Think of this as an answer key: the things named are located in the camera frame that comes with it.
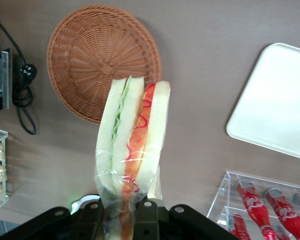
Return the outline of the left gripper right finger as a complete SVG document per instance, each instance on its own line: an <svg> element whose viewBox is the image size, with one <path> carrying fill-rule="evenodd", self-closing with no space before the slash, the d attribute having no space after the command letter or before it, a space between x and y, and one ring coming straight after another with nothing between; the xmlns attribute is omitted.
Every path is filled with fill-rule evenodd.
<svg viewBox="0 0 300 240"><path fill-rule="evenodd" d="M133 239L158 239L158 205L154 201L146 199L137 205Z"/></svg>

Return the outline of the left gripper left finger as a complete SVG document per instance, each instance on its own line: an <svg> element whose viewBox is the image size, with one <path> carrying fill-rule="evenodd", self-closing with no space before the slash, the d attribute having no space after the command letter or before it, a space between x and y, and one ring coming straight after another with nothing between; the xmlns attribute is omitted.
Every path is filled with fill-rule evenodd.
<svg viewBox="0 0 300 240"><path fill-rule="evenodd" d="M101 200L87 203L75 224L76 239L95 240L101 227L103 214L104 206Z"/></svg>

